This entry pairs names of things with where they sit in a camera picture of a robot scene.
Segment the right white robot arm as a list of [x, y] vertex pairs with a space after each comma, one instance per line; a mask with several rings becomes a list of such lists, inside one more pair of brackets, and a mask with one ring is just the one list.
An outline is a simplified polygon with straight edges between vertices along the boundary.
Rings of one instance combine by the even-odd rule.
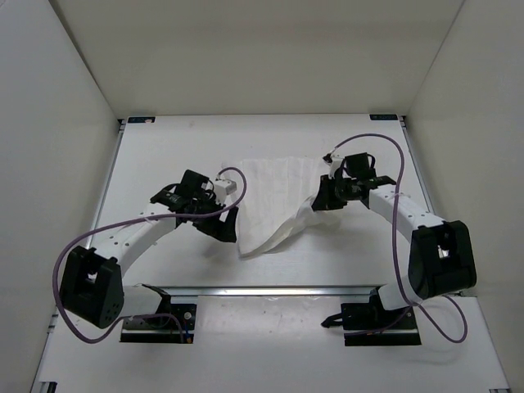
[[350, 201], [359, 201], [389, 222], [394, 236], [402, 235], [409, 242], [407, 273], [374, 289], [360, 316], [368, 317], [377, 328], [385, 328], [399, 311], [476, 285], [465, 223], [446, 221], [423, 209], [397, 190], [395, 180], [377, 175], [375, 159], [366, 152], [346, 157], [327, 154], [323, 160], [329, 172], [320, 178], [313, 210], [340, 210]]

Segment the white pleated skirt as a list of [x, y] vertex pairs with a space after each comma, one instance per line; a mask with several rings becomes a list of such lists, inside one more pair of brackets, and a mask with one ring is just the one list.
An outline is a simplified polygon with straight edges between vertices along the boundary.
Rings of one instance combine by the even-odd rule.
[[326, 165], [319, 158], [245, 159], [234, 164], [246, 176], [247, 190], [237, 217], [242, 258], [270, 252], [309, 227], [337, 226], [331, 211], [312, 210]]

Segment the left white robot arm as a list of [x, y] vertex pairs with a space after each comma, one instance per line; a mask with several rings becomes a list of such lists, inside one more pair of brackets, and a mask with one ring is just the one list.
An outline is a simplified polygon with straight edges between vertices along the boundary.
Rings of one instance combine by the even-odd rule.
[[59, 259], [65, 267], [55, 269], [53, 291], [61, 315], [74, 314], [100, 329], [120, 318], [141, 316], [154, 326], [167, 323], [167, 293], [145, 283], [126, 287], [125, 274], [162, 237], [185, 223], [219, 242], [236, 242], [238, 205], [245, 193], [221, 174], [209, 179], [188, 169], [178, 183], [153, 195], [136, 219], [107, 226], [107, 239], [91, 248], [74, 241]]

